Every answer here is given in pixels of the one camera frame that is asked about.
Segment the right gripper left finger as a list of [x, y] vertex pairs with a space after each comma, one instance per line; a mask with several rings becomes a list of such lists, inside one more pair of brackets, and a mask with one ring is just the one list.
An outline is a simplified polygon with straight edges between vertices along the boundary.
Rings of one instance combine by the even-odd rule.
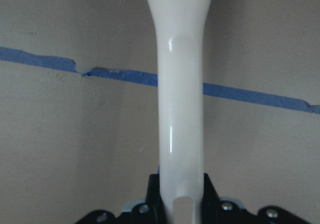
[[135, 204], [129, 211], [123, 211], [119, 216], [115, 216], [110, 211], [97, 209], [83, 216], [77, 223], [168, 223], [160, 195], [159, 176], [159, 174], [149, 176], [145, 201]]

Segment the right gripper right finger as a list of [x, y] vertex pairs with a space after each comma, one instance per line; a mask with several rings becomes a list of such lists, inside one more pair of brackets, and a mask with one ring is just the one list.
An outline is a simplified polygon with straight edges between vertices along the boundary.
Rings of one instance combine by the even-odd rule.
[[202, 223], [256, 223], [256, 224], [291, 224], [308, 221], [278, 206], [267, 205], [252, 214], [235, 201], [218, 196], [208, 174], [204, 174], [204, 192], [201, 204]]

